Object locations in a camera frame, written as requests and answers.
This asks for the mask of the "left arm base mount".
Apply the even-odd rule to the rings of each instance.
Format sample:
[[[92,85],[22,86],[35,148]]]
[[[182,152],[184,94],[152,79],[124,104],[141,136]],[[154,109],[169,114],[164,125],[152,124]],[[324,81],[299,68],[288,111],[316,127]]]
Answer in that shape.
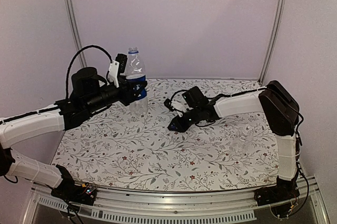
[[[92,206],[96,199],[97,187],[88,182],[76,185],[65,167],[56,165],[56,168],[61,172],[62,181],[58,187],[52,189],[51,195],[65,201]]]

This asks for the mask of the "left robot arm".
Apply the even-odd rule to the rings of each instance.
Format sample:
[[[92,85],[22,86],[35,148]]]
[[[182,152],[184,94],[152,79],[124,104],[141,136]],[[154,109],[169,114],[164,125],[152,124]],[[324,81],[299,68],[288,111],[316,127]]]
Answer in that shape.
[[[57,188],[67,200],[75,199],[78,188],[65,167],[44,164],[11,147],[40,135],[74,129],[115,102],[128,106],[143,97],[147,85],[144,75],[120,76],[114,64],[109,70],[104,78],[94,67],[82,68],[71,77],[73,91],[68,98],[40,110],[1,119],[1,176],[45,184]]]

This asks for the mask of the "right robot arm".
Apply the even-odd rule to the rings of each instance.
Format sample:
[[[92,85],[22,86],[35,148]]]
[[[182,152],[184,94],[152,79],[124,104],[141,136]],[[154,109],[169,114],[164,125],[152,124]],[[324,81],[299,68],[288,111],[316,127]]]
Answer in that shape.
[[[255,90],[218,94],[213,98],[207,98],[198,87],[182,90],[181,94],[186,106],[173,98],[164,101],[166,108],[177,112],[167,127],[170,131],[184,133],[201,121],[213,123],[237,114],[264,113],[276,137],[279,156],[279,172],[272,196],[283,201],[292,193],[299,174],[296,165],[302,146],[299,125],[304,117],[299,104],[277,80]]]

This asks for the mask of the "Pepsi bottle blue label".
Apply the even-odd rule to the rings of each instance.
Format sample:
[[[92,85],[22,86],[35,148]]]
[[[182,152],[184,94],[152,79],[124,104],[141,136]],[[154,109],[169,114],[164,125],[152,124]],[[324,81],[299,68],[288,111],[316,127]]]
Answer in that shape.
[[[143,116],[148,111],[147,91],[144,87],[146,70],[137,47],[128,49],[126,79],[133,85],[133,90],[136,93],[135,101],[130,104],[130,111],[137,116]]]

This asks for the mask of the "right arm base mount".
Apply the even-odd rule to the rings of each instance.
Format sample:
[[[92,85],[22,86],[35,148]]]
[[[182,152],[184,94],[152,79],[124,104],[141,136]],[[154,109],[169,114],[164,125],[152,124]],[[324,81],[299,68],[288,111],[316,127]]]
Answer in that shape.
[[[292,180],[284,180],[277,176],[276,185],[261,187],[254,191],[254,200],[258,206],[264,206],[297,198],[300,192],[296,180],[297,177],[294,177]]]

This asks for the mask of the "clear plastic bottle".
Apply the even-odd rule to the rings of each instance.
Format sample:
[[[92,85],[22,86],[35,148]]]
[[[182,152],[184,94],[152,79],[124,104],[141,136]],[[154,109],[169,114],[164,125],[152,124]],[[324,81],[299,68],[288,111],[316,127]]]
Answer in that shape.
[[[253,139],[253,127],[245,125],[237,130],[230,145],[229,160],[244,158]]]

